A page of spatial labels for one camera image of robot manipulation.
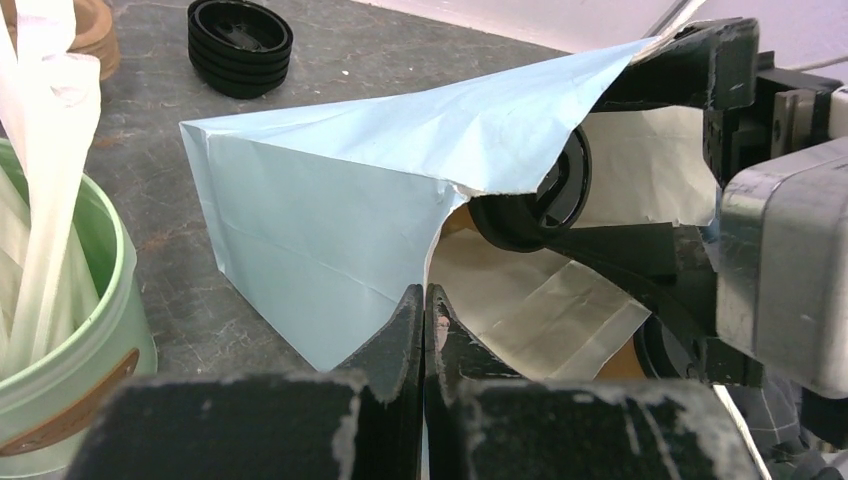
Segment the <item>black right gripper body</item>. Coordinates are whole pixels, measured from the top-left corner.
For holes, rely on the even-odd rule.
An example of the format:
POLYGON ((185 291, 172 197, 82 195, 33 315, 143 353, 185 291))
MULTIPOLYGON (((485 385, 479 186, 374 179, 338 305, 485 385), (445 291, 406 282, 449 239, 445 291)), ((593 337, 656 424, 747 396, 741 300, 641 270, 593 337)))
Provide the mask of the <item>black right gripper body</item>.
POLYGON ((697 22, 624 68, 595 113, 689 107, 702 111, 704 161, 719 186, 745 169, 816 168, 845 178, 834 129, 843 82, 781 68, 759 49, 753 18, 697 22))

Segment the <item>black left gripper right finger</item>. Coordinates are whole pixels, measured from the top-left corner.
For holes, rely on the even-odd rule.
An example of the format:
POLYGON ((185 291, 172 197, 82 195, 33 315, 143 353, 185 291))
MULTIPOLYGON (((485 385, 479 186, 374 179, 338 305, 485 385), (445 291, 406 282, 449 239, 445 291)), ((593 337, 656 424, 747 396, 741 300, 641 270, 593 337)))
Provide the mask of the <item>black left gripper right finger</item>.
POLYGON ((434 479, 757 479, 715 392, 681 380, 531 381, 459 321, 424 308, 424 404, 434 479))

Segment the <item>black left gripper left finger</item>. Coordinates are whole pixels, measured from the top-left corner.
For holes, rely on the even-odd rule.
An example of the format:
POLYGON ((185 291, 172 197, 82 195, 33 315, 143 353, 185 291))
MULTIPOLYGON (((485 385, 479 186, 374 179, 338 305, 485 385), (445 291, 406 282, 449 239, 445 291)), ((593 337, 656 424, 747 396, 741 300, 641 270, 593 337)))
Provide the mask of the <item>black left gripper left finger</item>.
POLYGON ((136 376, 97 414, 71 479, 417 479, 424 290, 328 372, 136 376))

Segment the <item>black plastic cup lid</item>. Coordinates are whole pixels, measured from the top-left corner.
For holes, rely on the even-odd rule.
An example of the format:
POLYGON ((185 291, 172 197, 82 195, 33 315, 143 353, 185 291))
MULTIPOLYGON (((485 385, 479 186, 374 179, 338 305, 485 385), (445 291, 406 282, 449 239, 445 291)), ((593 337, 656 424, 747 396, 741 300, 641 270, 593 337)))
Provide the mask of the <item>black plastic cup lid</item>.
POLYGON ((633 335, 633 344, 648 378, 706 382, 701 337, 680 340, 657 315, 651 314, 633 335))

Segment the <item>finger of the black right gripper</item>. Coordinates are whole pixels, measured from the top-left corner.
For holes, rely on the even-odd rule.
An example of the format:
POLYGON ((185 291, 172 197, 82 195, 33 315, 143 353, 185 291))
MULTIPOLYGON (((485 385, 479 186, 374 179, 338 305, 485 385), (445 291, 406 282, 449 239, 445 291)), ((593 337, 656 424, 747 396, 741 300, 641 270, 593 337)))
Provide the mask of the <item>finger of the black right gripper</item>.
POLYGON ((698 228, 660 223, 570 229, 547 247, 624 290, 678 339, 717 335, 717 275, 698 228))

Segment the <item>light blue paper bag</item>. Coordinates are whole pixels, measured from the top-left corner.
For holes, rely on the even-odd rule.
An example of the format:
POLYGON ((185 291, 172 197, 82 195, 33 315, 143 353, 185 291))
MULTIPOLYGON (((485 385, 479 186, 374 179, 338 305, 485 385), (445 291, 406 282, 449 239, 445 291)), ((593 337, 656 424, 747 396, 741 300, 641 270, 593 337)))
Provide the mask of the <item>light blue paper bag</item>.
POLYGON ((581 227, 709 224, 717 183, 698 110, 592 112, 638 49, 181 122, 219 270, 312 367, 331 370, 426 280, 451 213, 475 196, 535 192, 580 123, 593 155, 581 227))

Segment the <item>brown paper coffee cup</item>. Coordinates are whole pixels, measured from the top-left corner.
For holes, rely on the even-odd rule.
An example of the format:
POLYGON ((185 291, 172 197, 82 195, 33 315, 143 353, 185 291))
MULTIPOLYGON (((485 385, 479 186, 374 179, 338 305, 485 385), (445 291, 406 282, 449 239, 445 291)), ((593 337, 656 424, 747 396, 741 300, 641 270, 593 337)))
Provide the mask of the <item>brown paper coffee cup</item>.
POLYGON ((596 380, 643 380, 646 378, 647 375, 636 354, 633 338, 630 338, 595 376, 596 380))

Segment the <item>brown pulp cup carriers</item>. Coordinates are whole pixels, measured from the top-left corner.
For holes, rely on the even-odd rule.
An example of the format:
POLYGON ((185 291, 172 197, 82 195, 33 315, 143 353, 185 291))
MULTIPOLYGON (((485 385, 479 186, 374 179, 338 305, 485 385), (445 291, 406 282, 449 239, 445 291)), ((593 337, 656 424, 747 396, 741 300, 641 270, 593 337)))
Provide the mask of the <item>brown pulp cup carriers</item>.
POLYGON ((100 61, 100 80, 111 77, 121 59, 112 11, 102 0, 74 0, 76 36, 71 53, 96 57, 100 61))

